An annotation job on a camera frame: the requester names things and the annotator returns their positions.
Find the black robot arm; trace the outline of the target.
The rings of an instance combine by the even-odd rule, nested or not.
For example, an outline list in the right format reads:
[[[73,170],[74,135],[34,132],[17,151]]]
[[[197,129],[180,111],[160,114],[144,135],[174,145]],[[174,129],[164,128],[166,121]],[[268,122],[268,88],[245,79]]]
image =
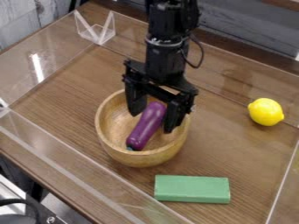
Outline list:
[[[144,37],[145,59],[124,61],[125,102],[128,112],[137,116],[152,96],[166,105],[162,131],[169,133],[192,112],[197,88],[184,77],[185,67],[198,68],[188,61],[189,43],[198,40],[192,31],[198,26],[197,0],[145,0],[148,31]]]

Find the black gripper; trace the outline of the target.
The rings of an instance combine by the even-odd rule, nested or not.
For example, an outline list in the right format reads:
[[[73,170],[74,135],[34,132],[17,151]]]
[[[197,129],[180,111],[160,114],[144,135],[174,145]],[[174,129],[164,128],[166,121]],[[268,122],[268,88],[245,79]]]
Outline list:
[[[186,60],[188,50],[188,37],[166,41],[146,38],[144,62],[133,59],[124,62],[122,82],[128,112],[130,116],[137,116],[144,111],[148,95],[162,101],[166,104],[164,133],[170,133],[181,125],[198,93],[184,77],[185,65],[198,67]]]

